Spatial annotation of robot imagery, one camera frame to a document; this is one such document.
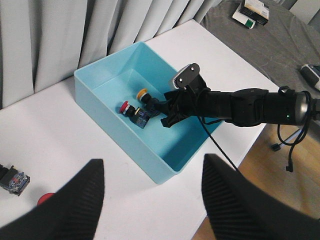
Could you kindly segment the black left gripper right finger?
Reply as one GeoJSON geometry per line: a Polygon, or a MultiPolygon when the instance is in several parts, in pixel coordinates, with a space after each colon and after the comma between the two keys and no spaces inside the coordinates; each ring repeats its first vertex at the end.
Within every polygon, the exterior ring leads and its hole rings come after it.
{"type": "Polygon", "coordinates": [[[320,222],[253,185],[218,155],[204,156],[201,193],[218,240],[318,240],[320,222]]]}

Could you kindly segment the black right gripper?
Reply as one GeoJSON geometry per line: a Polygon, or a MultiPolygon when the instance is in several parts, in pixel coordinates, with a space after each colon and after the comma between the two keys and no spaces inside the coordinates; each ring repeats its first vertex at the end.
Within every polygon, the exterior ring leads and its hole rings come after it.
{"type": "Polygon", "coordinates": [[[195,80],[186,86],[164,93],[165,101],[157,98],[151,99],[150,115],[156,117],[159,114],[166,115],[161,119],[161,124],[165,128],[170,128],[174,124],[195,116],[194,106],[196,98],[200,96],[202,90],[210,90],[204,79],[198,75],[195,80]]]}

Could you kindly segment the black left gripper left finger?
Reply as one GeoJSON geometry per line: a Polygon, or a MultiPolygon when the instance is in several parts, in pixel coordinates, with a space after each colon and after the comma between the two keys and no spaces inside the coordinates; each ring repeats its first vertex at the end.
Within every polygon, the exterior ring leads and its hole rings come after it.
{"type": "Polygon", "coordinates": [[[92,240],[105,196],[102,159],[91,159],[40,205],[1,227],[2,240],[92,240]]]}

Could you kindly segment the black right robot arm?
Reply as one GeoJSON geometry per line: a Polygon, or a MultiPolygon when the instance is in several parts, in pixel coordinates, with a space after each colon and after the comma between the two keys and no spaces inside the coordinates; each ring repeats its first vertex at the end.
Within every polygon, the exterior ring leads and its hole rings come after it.
{"type": "Polygon", "coordinates": [[[307,91],[286,87],[278,92],[260,88],[212,91],[199,75],[184,87],[166,92],[164,97],[164,101],[151,97],[146,105],[166,116],[161,120],[166,128],[191,116],[209,118],[210,125],[225,121],[238,127],[263,123],[302,126],[320,119],[319,99],[311,98],[307,91]]]}

